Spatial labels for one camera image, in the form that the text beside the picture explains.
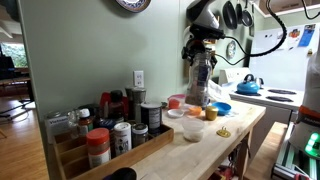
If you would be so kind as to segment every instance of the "clock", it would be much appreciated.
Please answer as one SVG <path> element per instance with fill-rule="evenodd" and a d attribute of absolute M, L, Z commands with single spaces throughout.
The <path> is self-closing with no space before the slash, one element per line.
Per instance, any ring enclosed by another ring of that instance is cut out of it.
<path fill-rule="evenodd" d="M 151 0 L 116 0 L 120 6 L 131 12 L 141 12 L 145 10 Z"/>
<path fill-rule="evenodd" d="M 236 54 L 236 42 L 232 40 L 227 46 L 227 58 L 232 59 Z"/>

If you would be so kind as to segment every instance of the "blue kettle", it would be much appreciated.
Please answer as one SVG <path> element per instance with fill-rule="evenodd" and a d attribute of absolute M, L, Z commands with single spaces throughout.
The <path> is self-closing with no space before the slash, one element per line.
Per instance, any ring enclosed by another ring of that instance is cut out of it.
<path fill-rule="evenodd" d="M 237 85 L 237 93 L 244 95 L 257 94 L 259 89 L 252 74 L 246 75 L 244 81 Z"/>

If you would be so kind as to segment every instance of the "sauce bottle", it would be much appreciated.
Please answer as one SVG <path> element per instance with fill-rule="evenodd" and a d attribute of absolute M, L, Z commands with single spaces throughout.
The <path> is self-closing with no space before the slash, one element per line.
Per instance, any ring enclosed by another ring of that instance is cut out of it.
<path fill-rule="evenodd" d="M 79 144 L 83 145 L 87 142 L 86 135 L 93 129 L 92 119 L 90 118 L 89 109 L 80 110 L 80 118 L 78 121 Z"/>

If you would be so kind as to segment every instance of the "kettle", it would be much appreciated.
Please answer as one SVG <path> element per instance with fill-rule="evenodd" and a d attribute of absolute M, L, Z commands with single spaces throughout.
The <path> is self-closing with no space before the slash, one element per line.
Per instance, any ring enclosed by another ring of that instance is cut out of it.
<path fill-rule="evenodd" d="M 264 85 L 264 82 L 262 78 L 256 78 L 254 81 L 256 82 L 256 84 L 259 86 L 260 89 L 263 89 L 262 85 Z"/>
<path fill-rule="evenodd" d="M 237 85 L 237 93 L 244 95 L 257 94 L 259 89 L 252 74 L 246 75 L 244 81 Z"/>

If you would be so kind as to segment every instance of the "label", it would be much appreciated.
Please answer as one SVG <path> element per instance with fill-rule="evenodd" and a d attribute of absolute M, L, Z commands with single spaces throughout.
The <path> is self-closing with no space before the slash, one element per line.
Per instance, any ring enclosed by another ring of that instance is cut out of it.
<path fill-rule="evenodd" d="M 45 121 L 48 143 L 53 143 L 53 136 L 69 131 L 69 119 L 67 116 L 56 117 Z"/>
<path fill-rule="evenodd" d="M 90 167 L 91 168 L 97 167 L 105 162 L 108 162 L 111 159 L 110 148 L 102 154 L 98 154 L 98 155 L 88 154 L 88 156 L 89 156 Z"/>
<path fill-rule="evenodd" d="M 151 129 L 160 127 L 160 108 L 149 110 L 149 127 Z"/>
<path fill-rule="evenodd" d="M 84 126 L 79 125 L 78 127 L 79 127 L 79 136 L 86 136 L 88 132 L 93 129 L 92 123 Z"/>
<path fill-rule="evenodd" d="M 141 122 L 147 124 L 149 129 L 156 129 L 161 124 L 161 108 L 141 107 Z"/>
<path fill-rule="evenodd" d="M 117 156 L 131 150 L 131 125 L 129 123 L 117 124 L 114 128 L 114 139 Z"/>
<path fill-rule="evenodd" d="M 115 149 L 117 156 L 131 150 L 131 135 L 119 135 L 115 137 Z"/>

